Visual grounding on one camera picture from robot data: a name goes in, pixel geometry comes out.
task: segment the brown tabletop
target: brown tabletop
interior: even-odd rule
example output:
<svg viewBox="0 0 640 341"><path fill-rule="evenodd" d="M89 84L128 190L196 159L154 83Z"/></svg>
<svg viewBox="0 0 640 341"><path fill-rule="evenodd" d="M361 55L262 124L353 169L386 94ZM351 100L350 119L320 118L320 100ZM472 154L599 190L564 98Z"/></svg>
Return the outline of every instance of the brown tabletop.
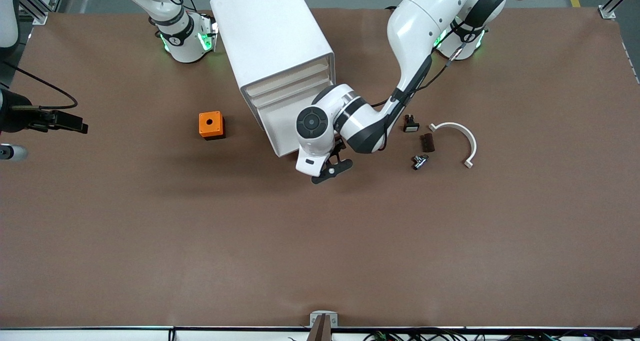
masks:
<svg viewBox="0 0 640 341"><path fill-rule="evenodd" d="M388 10L314 10L339 82L399 69ZM3 133L0 325L609 326L640 321L640 86L594 8L506 9L407 111L422 127L311 184L277 158L225 54L180 64L147 16L53 13L20 66L89 134ZM431 75L443 60L435 56ZM67 100L18 74L37 104ZM198 113L228 137L205 141ZM478 141L434 133L458 122Z"/></svg>

